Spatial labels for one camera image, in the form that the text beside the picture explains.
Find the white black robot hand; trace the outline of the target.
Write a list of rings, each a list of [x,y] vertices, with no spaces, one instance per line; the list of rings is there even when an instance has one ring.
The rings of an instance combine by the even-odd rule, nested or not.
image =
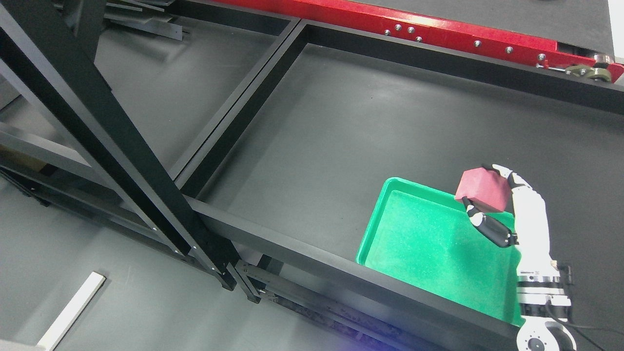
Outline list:
[[[517,275],[521,281],[554,281],[560,277],[557,262],[550,255],[550,233],[543,197],[515,171],[499,164],[482,169],[505,180],[513,204],[514,229],[482,211],[486,203],[461,197],[471,224],[490,242],[501,248],[517,246],[521,260]]]

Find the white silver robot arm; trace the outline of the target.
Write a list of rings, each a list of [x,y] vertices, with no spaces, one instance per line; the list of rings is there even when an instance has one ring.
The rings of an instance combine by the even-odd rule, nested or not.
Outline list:
[[[579,325],[571,321],[572,301],[566,287],[573,284],[571,265],[553,263],[548,270],[517,271],[517,299],[521,317],[516,345],[520,351],[576,351],[577,342],[570,330],[603,351],[604,348],[583,333],[604,331],[622,335],[613,328]]]

